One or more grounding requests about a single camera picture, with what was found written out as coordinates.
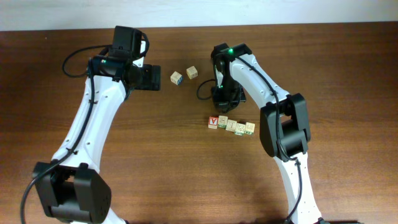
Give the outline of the wooden block green trim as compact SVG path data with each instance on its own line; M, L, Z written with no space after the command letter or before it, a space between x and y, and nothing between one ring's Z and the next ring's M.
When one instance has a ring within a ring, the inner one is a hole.
M228 123L228 117L227 116L218 116L218 127L219 128L226 128Z

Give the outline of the wooden block letter J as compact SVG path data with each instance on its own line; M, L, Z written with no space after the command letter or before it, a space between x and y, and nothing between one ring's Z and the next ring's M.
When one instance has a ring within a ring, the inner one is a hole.
M227 120L226 130L227 131L231 131L231 132L235 132L237 123L238 123L237 121L232 120L232 119Z

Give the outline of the wooden block red A face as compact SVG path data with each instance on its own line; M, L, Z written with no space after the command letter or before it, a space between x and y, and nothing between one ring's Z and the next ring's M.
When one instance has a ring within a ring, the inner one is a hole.
M210 129L218 128L218 117L210 116L208 119L208 127Z

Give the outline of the wooden block number 9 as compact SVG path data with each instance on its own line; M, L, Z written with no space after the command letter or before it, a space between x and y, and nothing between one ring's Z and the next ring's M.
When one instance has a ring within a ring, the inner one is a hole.
M246 125L245 124L241 124L241 123L237 123L236 124L236 128L234 130L235 135L239 135L242 136L245 132L246 129Z

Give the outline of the wooden block red E face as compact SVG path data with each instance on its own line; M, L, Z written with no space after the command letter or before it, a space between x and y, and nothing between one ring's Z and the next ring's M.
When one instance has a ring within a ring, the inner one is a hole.
M254 133L254 131L255 131L255 124L246 122L244 133L248 134L248 135L252 135Z

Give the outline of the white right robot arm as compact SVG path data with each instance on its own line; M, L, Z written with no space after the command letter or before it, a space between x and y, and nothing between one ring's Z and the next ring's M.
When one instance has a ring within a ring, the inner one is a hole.
M227 113L249 95L260 109L259 138L280 170L287 196L285 223L324 223L308 174L311 133L305 98L276 84L246 44L217 45L211 59L216 82L211 98L215 108Z

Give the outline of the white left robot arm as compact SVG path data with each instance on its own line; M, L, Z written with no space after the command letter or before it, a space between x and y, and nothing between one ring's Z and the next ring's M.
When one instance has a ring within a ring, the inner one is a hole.
M51 161L32 174L46 216L63 223L125 223L111 209L112 192L100 176L111 123L133 90L160 89L160 66L141 59L96 56L88 62L84 95L72 126Z

